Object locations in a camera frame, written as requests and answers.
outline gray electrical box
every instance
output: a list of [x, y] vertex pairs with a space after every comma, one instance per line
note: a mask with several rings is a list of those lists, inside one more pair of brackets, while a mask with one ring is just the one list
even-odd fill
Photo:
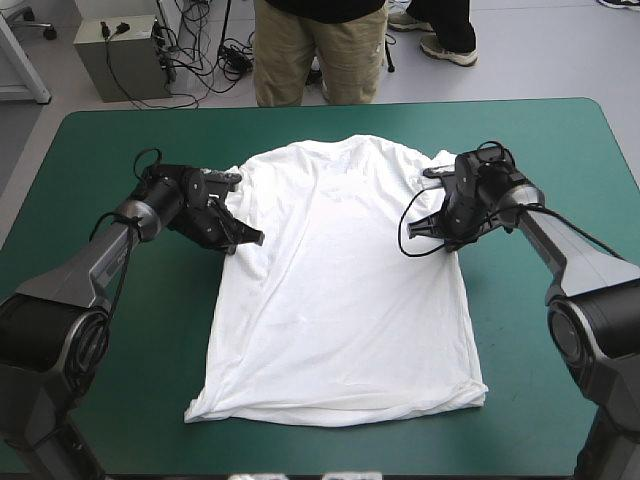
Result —
[[[101, 21], [107, 24], [111, 35], [122, 22], [131, 28], [113, 36], [107, 44], [102, 37]], [[162, 64], [164, 53], [158, 39], [161, 35], [155, 25], [154, 15], [82, 22], [73, 43], [102, 100], [121, 102], [171, 96], [168, 84], [173, 72]]]

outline khaki pants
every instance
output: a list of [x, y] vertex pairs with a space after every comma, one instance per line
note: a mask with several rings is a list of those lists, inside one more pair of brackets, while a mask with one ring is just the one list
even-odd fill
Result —
[[387, 7], [346, 23], [325, 24], [255, 0], [254, 82], [261, 107], [300, 105], [318, 54], [329, 103], [370, 103], [384, 55]]

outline white t-shirt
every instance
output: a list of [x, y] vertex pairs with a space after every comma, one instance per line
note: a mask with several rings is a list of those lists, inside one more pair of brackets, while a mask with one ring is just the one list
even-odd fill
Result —
[[[186, 422], [243, 417], [337, 427], [481, 406], [458, 258], [408, 258], [400, 216], [444, 198], [416, 150], [371, 137], [306, 141], [250, 158], [227, 205], [265, 233], [225, 260], [205, 385]], [[420, 252], [438, 240], [408, 240]]]

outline green table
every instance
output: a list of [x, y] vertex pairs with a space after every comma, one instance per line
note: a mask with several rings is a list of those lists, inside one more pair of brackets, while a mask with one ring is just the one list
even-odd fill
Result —
[[[289, 142], [373, 134], [434, 155], [499, 139], [548, 205], [640, 261], [640, 195], [598, 105], [586, 99], [69, 116], [0, 252], [0, 296], [87, 240], [135, 184], [132, 157], [227, 168]], [[112, 346], [73, 416], [108, 472], [560, 475], [594, 407], [553, 346], [550, 275], [524, 237], [495, 232], [462, 251], [486, 406], [353, 428], [231, 419], [185, 425], [204, 381], [223, 258], [172, 232], [136, 250]], [[0, 445], [0, 471], [23, 471]]]

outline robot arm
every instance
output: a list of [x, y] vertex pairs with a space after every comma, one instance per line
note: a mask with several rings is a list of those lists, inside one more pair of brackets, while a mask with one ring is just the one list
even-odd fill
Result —
[[582, 394], [600, 407], [574, 478], [640, 478], [640, 267], [600, 252], [547, 209], [499, 144], [458, 155], [454, 172], [424, 173], [442, 179], [446, 197], [439, 212], [409, 224], [410, 237], [441, 238], [453, 251], [495, 228], [518, 228], [553, 275], [551, 336]]
[[107, 351], [117, 298], [112, 305], [106, 288], [119, 270], [125, 273], [132, 250], [164, 228], [227, 254], [238, 244], [262, 244], [262, 232], [225, 207], [240, 175], [163, 165], [156, 152], [156, 162], [136, 175], [137, 187], [110, 214], [112, 225], [0, 305], [0, 435], [38, 480], [105, 476], [68, 412]]

